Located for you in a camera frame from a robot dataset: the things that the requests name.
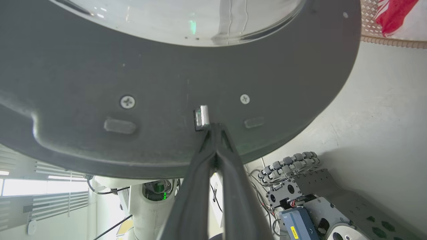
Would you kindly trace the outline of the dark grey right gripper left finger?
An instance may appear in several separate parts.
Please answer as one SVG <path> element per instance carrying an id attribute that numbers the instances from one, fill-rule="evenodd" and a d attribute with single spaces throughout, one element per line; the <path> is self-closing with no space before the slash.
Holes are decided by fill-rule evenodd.
<path id="1" fill-rule="evenodd" d="M 204 129 L 159 240 L 208 240 L 209 178 L 215 161 L 214 125 Z"/>

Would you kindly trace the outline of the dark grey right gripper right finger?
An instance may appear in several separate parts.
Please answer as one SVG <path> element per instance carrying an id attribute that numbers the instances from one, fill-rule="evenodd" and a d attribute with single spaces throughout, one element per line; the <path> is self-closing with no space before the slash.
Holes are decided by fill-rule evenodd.
<path id="1" fill-rule="evenodd" d="M 274 240 L 224 124 L 216 125 L 216 168 L 223 178 L 223 240 Z"/>

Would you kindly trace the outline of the grey washing machine door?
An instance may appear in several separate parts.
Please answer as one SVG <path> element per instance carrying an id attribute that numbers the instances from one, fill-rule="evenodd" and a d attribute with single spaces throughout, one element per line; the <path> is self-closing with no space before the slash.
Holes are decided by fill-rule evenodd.
<path id="1" fill-rule="evenodd" d="M 81 173 L 183 177 L 225 124 L 243 163 L 299 135 L 334 100 L 360 44 L 360 0 L 308 0 L 282 29 L 228 47 L 130 36 L 49 0 L 0 0 L 0 144 Z"/>

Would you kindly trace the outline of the white washing machine body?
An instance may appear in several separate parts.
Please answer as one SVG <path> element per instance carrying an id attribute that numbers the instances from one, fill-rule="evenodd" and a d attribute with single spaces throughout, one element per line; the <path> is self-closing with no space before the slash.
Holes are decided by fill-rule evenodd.
<path id="1" fill-rule="evenodd" d="M 337 98 L 250 168 L 314 151 L 339 187 L 427 240 L 427 43 L 382 39 L 377 2 L 360 0 L 362 42 Z"/>

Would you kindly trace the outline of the white robot waist column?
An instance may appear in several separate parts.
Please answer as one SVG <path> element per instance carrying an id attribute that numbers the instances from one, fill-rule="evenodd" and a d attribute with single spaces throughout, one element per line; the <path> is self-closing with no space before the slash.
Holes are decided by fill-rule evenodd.
<path id="1" fill-rule="evenodd" d="M 87 180 L 93 193 L 116 193 L 133 226 L 123 240 L 158 240 L 169 217 L 181 179 L 119 179 L 94 176 Z"/>

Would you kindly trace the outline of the blue box with yellow label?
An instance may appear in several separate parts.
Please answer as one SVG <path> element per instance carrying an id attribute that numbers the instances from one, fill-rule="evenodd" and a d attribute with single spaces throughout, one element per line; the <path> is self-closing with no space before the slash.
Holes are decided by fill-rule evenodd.
<path id="1" fill-rule="evenodd" d="M 279 213 L 289 240 L 320 240 L 316 228 L 305 208 L 291 208 Z"/>

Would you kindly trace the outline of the grey window blinds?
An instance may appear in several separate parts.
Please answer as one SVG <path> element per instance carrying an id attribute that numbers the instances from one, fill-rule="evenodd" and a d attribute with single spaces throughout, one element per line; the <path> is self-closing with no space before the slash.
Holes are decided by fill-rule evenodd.
<path id="1" fill-rule="evenodd" d="M 0 231 L 85 208 L 88 191 L 84 174 L 0 144 Z"/>

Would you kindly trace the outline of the red and white garment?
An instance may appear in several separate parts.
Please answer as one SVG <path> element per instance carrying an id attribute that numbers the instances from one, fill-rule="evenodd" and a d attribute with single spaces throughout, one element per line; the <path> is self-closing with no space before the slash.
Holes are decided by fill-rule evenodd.
<path id="1" fill-rule="evenodd" d="M 379 0 L 375 22 L 383 37 L 427 42 L 427 0 Z"/>

